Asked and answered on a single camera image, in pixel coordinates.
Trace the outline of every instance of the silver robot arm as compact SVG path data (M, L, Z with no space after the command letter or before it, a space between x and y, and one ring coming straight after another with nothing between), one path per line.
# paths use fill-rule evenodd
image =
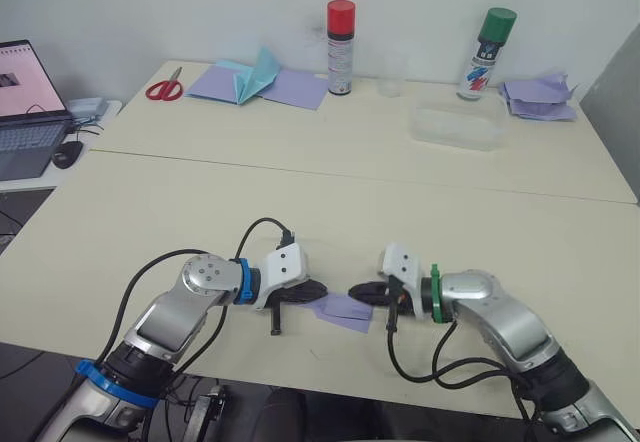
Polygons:
M529 382L529 396L539 401L542 421L552 432L581 442L640 441L542 320L505 292L493 275L468 270L440 276L433 265L427 277L418 258L395 243L387 246L380 265L390 286L401 284L409 293L416 318L431 313L438 323L455 319L477 327L502 362Z
M105 431L135 430L157 404L211 307L252 304L260 310L274 290L308 278L306 255L297 243L271 252L257 268L245 259L192 257L173 288L153 300L100 367L81 362L78 372L86 379L36 440L60 442L87 419L97 427L95 440Z

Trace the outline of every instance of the white table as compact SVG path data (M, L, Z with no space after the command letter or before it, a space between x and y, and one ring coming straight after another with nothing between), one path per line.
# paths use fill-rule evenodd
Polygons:
M493 272L640 425L640 222L638 208L624 203L92 152L0 257L0 340L96 356L138 268L183 247L229 257L246 226L264 215L296 231L311 274L334 291L375 280L378 255L393 240L443 272ZM260 228L245 255L255 262L278 235ZM167 261L141 281L123 328L174 283L183 261ZM196 346L216 322L213 310ZM384 322L384 311L376 311L364 335L285 307L284 334L271 337L267 313L232 307L193 371L517 416L504 381L448 392L402 380L386 354ZM444 328L402 319L399 330L402 363L427 371ZM443 361L475 355L490 352L463 326Z
M103 128L105 125L109 124L116 115L118 115L118 112L120 112L120 109L122 108L122 102L119 100L109 100L108 104L106 112L99 121L99 124ZM88 127L88 129L100 133L100 129L96 127ZM76 160L71 167L68 169L60 169L52 163L49 163L40 177L33 179L5 180L0 182L0 192L24 192L29 190L55 189L58 187L72 172L75 171L79 159L96 144L98 136L86 132L80 132L77 138L82 141L84 147L82 147L82 152L80 153L78 160ZM76 140L76 134L70 134L64 139L65 142L70 140Z
M152 82L183 67L188 88L208 65L167 62L101 137L99 150L158 155L375 180L635 203L628 184L584 113L575 122L510 117L505 147L490 153L411 139L409 111L422 91L448 97L451 85L409 83L406 97L377 94L358 79L345 97L327 94L317 111L256 98L244 106L182 97L144 97ZM454 103L465 102L453 98Z

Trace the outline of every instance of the green ring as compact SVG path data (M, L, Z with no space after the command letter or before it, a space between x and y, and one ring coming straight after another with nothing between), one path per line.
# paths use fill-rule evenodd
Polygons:
M444 324L440 301L440 271L438 270L438 264L431 265L431 299L433 300L433 321L436 324Z

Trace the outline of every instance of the label on spray can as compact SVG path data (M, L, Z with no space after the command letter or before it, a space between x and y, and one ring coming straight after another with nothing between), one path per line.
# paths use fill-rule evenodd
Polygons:
M487 40L478 42L471 62L462 76L458 94L469 99L480 98L480 92L485 89L489 82L502 45Z
M353 39L329 39L329 92L348 94L353 77Z

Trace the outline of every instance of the scissors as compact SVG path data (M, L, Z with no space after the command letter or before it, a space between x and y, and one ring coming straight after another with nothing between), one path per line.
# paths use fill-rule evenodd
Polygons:
M182 84L178 82L180 72L182 72L182 67L178 67L169 80L163 80L149 87L145 92L147 99L165 100L168 102L179 98L182 95Z

